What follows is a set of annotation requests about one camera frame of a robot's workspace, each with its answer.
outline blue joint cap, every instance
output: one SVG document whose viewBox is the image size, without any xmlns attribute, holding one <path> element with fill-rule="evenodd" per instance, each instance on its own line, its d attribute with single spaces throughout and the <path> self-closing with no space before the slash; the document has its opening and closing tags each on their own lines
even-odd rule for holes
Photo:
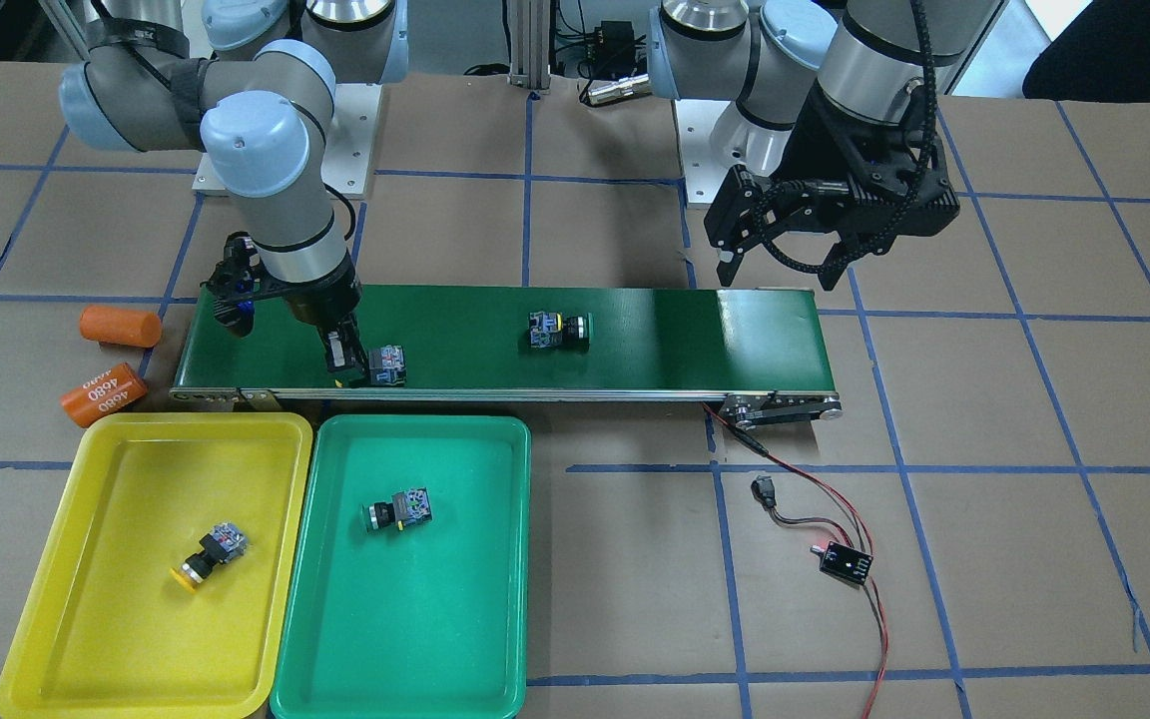
<svg viewBox="0 0 1150 719">
<path fill-rule="evenodd" d="M 761 23 L 779 49 L 812 70 L 822 64 L 836 35 L 836 20 L 811 0 L 766 0 Z"/>
<path fill-rule="evenodd" d="M 212 47 L 236 49 L 274 26 L 288 5 L 288 0 L 205 0 L 201 25 Z"/>
<path fill-rule="evenodd" d="M 314 46 L 306 45 L 300 40 L 274 40 L 269 45 L 261 47 L 260 53 L 256 53 L 255 58 L 260 59 L 260 55 L 266 53 L 291 55 L 314 69 L 314 72 L 319 72 L 319 77 L 322 78 L 328 90 L 331 91 L 331 101 L 335 101 L 335 70 L 331 69 L 331 63 L 329 63 L 328 59 L 322 53 L 319 53 Z"/>
<path fill-rule="evenodd" d="M 291 101 L 268 90 L 224 97 L 201 117 L 215 176 L 241 197 L 277 194 L 305 173 L 309 131 Z"/>
<path fill-rule="evenodd" d="M 389 41 L 389 59 L 384 60 L 384 70 L 379 72 L 381 85 L 405 79 L 411 63 L 411 43 L 406 40 L 406 0 L 397 0 L 397 6 L 393 8 L 393 36 Z"/>
<path fill-rule="evenodd" d="M 649 32 L 646 36 L 646 75 L 651 78 L 651 92 L 667 100 L 680 100 L 677 82 L 672 77 L 672 63 L 668 63 L 668 47 L 659 23 L 659 8 L 651 9 Z"/>
<path fill-rule="evenodd" d="M 69 123 L 70 132 L 77 135 L 78 140 L 95 150 L 136 151 L 131 143 L 123 140 L 123 136 L 118 135 L 95 101 L 92 87 L 87 84 L 87 63 L 64 68 L 64 72 L 60 74 L 57 94 L 60 113 L 64 115 L 64 122 Z"/>
</svg>

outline yellow bin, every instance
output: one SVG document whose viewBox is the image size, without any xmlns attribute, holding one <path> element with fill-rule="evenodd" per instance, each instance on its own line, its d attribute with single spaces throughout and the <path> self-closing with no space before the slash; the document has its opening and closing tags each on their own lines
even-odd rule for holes
<svg viewBox="0 0 1150 719">
<path fill-rule="evenodd" d="M 83 436 L 0 679 L 6 719 L 240 719 L 269 696 L 314 430 L 296 414 L 110 415 Z M 244 556 L 170 569 L 220 522 Z"/>
</svg>

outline tiled floor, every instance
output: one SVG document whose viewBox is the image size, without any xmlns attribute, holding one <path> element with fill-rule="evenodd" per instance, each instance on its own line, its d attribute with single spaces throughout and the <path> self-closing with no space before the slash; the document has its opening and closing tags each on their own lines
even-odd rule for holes
<svg viewBox="0 0 1150 719">
<path fill-rule="evenodd" d="M 189 192 L 191 152 L 69 137 L 57 74 L 0 64 L 0 666 L 82 437 L 56 397 L 129 360 L 140 410 L 175 408 L 198 283 L 238 222 Z M 584 109 L 561 81 L 389 92 L 365 282 L 715 285 L 667 104 Z M 1150 106 L 943 116 L 963 216 L 819 297 L 845 415 L 761 441 L 873 525 L 894 643 L 875 716 L 1150 718 Z M 761 255 L 739 283 L 811 281 Z M 82 341 L 92 297 L 156 311 L 162 343 Z M 698 406 L 493 411 L 534 431 L 526 718 L 859 713 L 862 596 L 815 571 L 811 529 L 764 518 L 747 482 L 772 469 Z M 790 513 L 830 510 L 775 476 Z"/>
</svg>

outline white mounting plate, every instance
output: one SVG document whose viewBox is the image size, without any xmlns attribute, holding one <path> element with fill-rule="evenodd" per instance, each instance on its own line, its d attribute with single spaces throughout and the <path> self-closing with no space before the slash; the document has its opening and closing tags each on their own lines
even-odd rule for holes
<svg viewBox="0 0 1150 719">
<path fill-rule="evenodd" d="M 677 120 L 677 150 L 685 175 L 685 205 L 707 208 L 722 186 L 730 160 L 718 158 L 707 138 L 713 135 L 716 118 L 722 116 L 727 100 L 674 100 Z"/>
<path fill-rule="evenodd" d="M 337 110 L 328 131 L 328 148 L 322 156 L 322 182 L 351 200 L 363 200 L 370 186 L 375 159 L 375 131 L 379 128 L 383 86 L 337 86 Z M 193 190 L 204 194 L 229 194 L 212 170 L 210 158 L 202 155 L 193 176 Z"/>
</svg>

